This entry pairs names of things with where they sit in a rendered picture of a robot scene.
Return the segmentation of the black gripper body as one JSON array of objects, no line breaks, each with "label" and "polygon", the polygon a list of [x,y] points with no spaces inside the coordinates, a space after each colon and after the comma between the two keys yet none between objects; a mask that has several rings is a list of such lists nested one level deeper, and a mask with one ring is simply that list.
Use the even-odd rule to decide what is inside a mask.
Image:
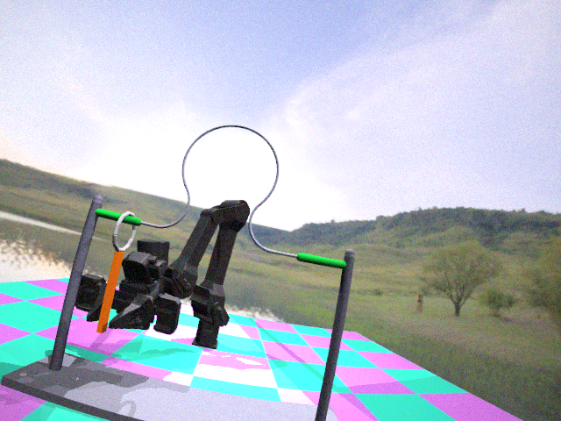
[{"label": "black gripper body", "polygon": [[[94,292],[96,285],[102,282],[107,284],[105,279],[98,275],[84,274],[82,275],[80,286],[75,301],[75,308],[89,312],[93,306]],[[156,323],[153,329],[156,332],[171,335],[175,332],[179,323],[181,313],[181,300],[179,297],[158,294],[157,288],[152,293],[147,293],[147,288],[141,283],[121,283],[119,290],[115,290],[111,308],[119,314],[122,310],[132,304],[135,296],[140,293],[142,295],[151,296],[153,302],[159,298],[159,306],[153,305],[151,324],[156,317]],[[158,296],[159,295],[159,296]]]}]

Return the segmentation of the orange rectangular handle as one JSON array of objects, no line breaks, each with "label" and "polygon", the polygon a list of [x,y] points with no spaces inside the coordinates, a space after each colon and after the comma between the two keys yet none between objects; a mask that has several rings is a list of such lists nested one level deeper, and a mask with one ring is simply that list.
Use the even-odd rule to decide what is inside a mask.
[{"label": "orange rectangular handle", "polygon": [[110,309],[111,309],[111,305],[112,305],[112,301],[113,301],[113,296],[115,295],[115,290],[116,290],[116,285],[117,285],[117,279],[120,273],[120,268],[121,268],[121,264],[123,261],[123,257],[124,257],[124,251],[126,251],[131,243],[133,242],[133,239],[135,237],[135,232],[136,232],[136,228],[137,226],[133,225],[132,226],[132,231],[131,231],[131,237],[128,241],[128,243],[126,243],[126,246],[124,246],[124,248],[119,248],[117,245],[117,233],[118,233],[118,227],[121,224],[121,222],[124,220],[125,217],[127,216],[134,216],[133,213],[130,213],[129,211],[127,211],[125,214],[121,215],[120,218],[118,219],[118,221],[116,222],[114,231],[113,231],[113,235],[112,235],[112,245],[115,247],[116,252],[114,253],[114,259],[112,261],[112,265],[111,265],[111,270],[110,270],[110,275],[108,277],[108,281],[107,281],[107,286],[106,286],[106,290],[105,290],[105,294],[104,294],[104,299],[103,299],[103,304],[102,304],[102,308],[101,308],[101,312],[100,312],[100,316],[99,316],[99,322],[98,322],[98,326],[97,326],[97,330],[96,332],[98,333],[104,333],[107,332],[107,325],[108,325],[108,321],[109,321],[109,316],[110,316]]}]

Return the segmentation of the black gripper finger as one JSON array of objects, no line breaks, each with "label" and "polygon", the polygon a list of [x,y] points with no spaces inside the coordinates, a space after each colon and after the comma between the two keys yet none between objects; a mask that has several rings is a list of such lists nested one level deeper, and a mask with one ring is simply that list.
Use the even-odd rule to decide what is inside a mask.
[{"label": "black gripper finger", "polygon": [[100,312],[101,312],[101,308],[102,308],[102,304],[103,304],[103,299],[104,299],[104,292],[106,290],[106,286],[107,284],[104,284],[102,282],[99,282],[96,287],[95,287],[95,292],[94,292],[94,301],[93,301],[93,306],[92,308],[89,310],[88,314],[87,314],[87,322],[95,322],[99,320],[99,316],[100,316]]},{"label": "black gripper finger", "polygon": [[148,330],[153,312],[153,298],[138,293],[130,306],[109,322],[110,329]]}]

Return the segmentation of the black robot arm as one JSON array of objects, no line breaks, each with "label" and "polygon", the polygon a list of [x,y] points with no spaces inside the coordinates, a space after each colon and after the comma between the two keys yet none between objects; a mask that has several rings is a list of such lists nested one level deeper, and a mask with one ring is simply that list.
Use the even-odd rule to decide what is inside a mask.
[{"label": "black robot arm", "polygon": [[[217,349],[220,326],[229,322],[224,308],[224,278],[237,233],[245,226],[250,207],[245,200],[225,200],[201,212],[197,225],[177,260],[168,266],[169,241],[138,239],[138,251],[122,261],[122,283],[141,283],[152,293],[191,300],[193,315],[199,318],[192,345]],[[204,282],[196,285],[198,265],[217,226],[216,244]]]}]

